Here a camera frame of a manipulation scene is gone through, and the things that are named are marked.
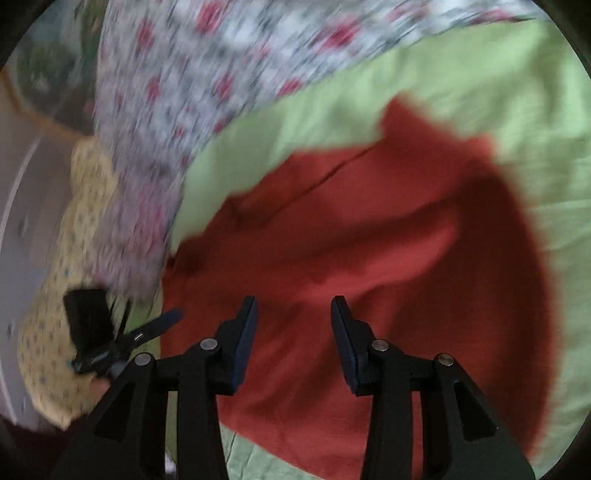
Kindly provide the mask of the person's left hand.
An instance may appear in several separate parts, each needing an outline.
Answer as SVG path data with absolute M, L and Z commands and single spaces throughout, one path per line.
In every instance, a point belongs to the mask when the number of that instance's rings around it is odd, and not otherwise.
M 88 398 L 96 405 L 98 401 L 106 394 L 111 386 L 109 379 L 104 377 L 94 377 L 88 388 Z

